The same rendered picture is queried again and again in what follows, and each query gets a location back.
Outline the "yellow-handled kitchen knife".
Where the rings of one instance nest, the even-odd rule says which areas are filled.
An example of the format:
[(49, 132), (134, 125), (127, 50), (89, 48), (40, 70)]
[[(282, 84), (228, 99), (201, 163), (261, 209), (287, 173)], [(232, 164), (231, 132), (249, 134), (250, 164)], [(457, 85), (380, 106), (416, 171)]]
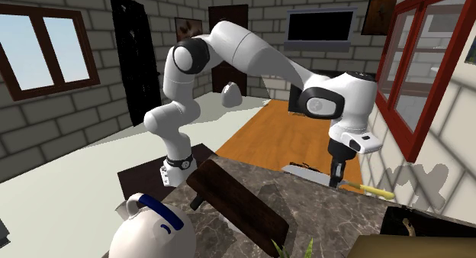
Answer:
[[(308, 168), (304, 168), (300, 166), (295, 166), (295, 165), (284, 166), (281, 168), (281, 170), (286, 173), (299, 176), (311, 182), (319, 183), (321, 185), (330, 185), (330, 176), (325, 173), (317, 172), (316, 170), (312, 170), (312, 169), (308, 169)], [(362, 185), (355, 182), (349, 182), (344, 179), (337, 184), (338, 187), (340, 187), (341, 185), (348, 185), (355, 189), (361, 189), (363, 191), (370, 192), (371, 194), (381, 196), (387, 200), (394, 199), (394, 196), (395, 196), (393, 192), (387, 192), (382, 189), (376, 189), (375, 187)]]

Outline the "tan box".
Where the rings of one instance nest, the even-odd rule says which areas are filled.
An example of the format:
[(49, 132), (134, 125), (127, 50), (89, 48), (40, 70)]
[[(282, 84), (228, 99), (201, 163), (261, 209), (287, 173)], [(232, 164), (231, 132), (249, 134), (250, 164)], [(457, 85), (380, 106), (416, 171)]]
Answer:
[(346, 258), (476, 258), (476, 238), (361, 235)]

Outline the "brown wall picture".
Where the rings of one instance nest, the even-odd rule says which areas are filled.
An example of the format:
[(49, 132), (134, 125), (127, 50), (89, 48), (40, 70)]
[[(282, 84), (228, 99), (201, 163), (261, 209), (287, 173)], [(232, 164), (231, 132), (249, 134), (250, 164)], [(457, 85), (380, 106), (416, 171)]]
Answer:
[(397, 0), (369, 0), (361, 35), (386, 36)]

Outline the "brown-framed window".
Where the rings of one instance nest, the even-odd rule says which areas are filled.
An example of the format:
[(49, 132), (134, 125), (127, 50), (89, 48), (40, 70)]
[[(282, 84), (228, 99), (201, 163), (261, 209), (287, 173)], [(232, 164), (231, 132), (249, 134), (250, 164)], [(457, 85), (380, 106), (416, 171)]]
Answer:
[(98, 85), (82, 13), (0, 4), (0, 75), (15, 101)]

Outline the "black box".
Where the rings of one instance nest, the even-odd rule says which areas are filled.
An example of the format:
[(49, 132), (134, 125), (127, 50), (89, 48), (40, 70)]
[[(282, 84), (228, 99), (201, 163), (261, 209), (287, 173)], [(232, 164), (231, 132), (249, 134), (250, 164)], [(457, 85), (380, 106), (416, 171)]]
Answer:
[(380, 234), (411, 237), (474, 237), (476, 227), (434, 217), (422, 211), (401, 207), (388, 207)]

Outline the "black door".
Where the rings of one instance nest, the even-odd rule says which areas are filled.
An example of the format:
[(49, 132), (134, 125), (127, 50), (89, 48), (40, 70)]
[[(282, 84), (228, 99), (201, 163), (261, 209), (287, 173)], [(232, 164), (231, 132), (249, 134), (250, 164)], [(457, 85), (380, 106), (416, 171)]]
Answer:
[(162, 104), (160, 72), (144, 6), (133, 0), (110, 1), (127, 107), (137, 126), (148, 111)]

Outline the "dark brown door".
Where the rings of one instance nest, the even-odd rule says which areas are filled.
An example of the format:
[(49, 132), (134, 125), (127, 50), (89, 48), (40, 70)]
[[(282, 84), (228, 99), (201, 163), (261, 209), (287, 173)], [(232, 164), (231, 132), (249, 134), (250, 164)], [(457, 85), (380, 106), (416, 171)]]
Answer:
[[(221, 5), (208, 8), (209, 30), (211, 31), (219, 21), (230, 21), (245, 29), (248, 28), (247, 4)], [(240, 88), (242, 96), (247, 95), (247, 75), (233, 68), (229, 63), (222, 62), (211, 70), (212, 90), (221, 92), (226, 84), (235, 82)]]

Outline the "green plant leaves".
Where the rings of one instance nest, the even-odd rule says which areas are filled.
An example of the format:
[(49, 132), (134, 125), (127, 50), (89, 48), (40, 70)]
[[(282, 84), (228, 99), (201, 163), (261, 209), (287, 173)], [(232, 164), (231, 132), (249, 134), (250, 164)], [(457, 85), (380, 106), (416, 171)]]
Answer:
[[(291, 254), (286, 250), (285, 246), (280, 247), (273, 240), (272, 240), (272, 243), (273, 243), (275, 249), (278, 252), (279, 258), (291, 258)], [(307, 245), (307, 249), (304, 252), (304, 257), (303, 258), (311, 258), (312, 251), (313, 251), (313, 244), (314, 244), (314, 239), (311, 238), (309, 244)]]

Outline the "dark robot stand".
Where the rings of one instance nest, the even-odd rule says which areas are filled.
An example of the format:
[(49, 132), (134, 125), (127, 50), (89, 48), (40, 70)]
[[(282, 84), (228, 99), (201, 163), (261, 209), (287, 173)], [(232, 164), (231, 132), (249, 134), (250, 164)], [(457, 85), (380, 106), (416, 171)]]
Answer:
[[(191, 151), (197, 166), (200, 166), (209, 157), (216, 156), (216, 153), (204, 144), (193, 146)], [(162, 183), (159, 169), (165, 159), (166, 157), (162, 156), (117, 173), (124, 200), (138, 192), (150, 195), (161, 202), (164, 202), (166, 198), (178, 199), (172, 198), (172, 195), (178, 195), (179, 191), (176, 192), (174, 191), (175, 187), (166, 187)], [(187, 185), (185, 185), (185, 191), (191, 191), (191, 194), (183, 195), (181, 198), (190, 203), (195, 198), (196, 192)]]

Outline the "red-framed window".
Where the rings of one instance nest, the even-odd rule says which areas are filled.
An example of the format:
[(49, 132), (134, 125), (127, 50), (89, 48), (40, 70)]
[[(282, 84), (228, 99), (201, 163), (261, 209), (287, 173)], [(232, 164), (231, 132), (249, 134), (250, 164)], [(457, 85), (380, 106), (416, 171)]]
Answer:
[[(415, 162), (420, 153), (473, 23), (476, 21), (476, 0), (464, 0), (460, 5), (451, 5), (447, 10), (458, 12), (459, 16), (448, 47), (444, 50), (419, 48), (417, 42), (423, 35), (426, 18), (431, 14), (444, 11), (440, 6), (434, 5), (441, 1), (445, 0), (404, 0), (395, 6), (376, 75), (379, 86), (376, 105), (402, 155), (410, 163)], [(414, 54), (432, 52), (443, 54), (442, 64), (436, 72), (433, 84), (412, 82), (409, 87), (404, 86)], [(426, 96), (414, 130), (397, 112), (397, 102), (400, 97), (412, 94)]]

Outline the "dark wooden cutting board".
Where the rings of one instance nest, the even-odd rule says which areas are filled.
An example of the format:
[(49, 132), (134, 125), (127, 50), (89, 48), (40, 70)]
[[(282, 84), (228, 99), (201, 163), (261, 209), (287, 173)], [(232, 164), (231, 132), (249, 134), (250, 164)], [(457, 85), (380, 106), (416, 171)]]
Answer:
[(207, 202), (265, 253), (279, 257), (275, 246), (285, 243), (289, 224), (221, 166), (206, 160), (186, 183), (197, 193), (192, 209)]

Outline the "grey-framed wall television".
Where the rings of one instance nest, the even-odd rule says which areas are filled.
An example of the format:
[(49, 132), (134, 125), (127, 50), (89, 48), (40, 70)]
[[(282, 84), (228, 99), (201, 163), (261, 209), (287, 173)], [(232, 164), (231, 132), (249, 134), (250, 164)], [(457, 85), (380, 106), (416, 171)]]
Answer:
[(347, 53), (357, 10), (355, 6), (287, 10), (284, 49)]

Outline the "white egg-shaped object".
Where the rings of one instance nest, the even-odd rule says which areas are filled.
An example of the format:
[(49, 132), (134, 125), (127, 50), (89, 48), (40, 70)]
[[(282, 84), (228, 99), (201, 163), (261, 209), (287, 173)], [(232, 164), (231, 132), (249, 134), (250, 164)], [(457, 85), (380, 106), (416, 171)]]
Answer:
[(227, 83), (220, 94), (221, 104), (225, 108), (239, 106), (243, 102), (243, 97), (239, 86), (235, 82)]

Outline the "small dark wall picture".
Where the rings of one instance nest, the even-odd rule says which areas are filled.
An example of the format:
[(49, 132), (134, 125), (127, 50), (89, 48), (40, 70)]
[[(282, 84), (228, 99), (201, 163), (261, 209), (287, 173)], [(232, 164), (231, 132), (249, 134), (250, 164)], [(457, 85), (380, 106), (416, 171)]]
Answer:
[(190, 18), (175, 18), (177, 41), (203, 34), (202, 21)]

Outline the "black cabinet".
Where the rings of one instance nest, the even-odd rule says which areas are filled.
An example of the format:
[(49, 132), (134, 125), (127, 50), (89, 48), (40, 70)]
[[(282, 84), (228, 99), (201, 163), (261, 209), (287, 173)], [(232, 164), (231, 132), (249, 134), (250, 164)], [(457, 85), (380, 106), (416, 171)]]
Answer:
[(299, 97), (302, 93), (302, 90), (296, 87), (295, 85), (291, 85), (289, 98), (288, 98), (288, 111), (290, 113), (298, 113), (303, 114), (301, 107), (298, 104)]

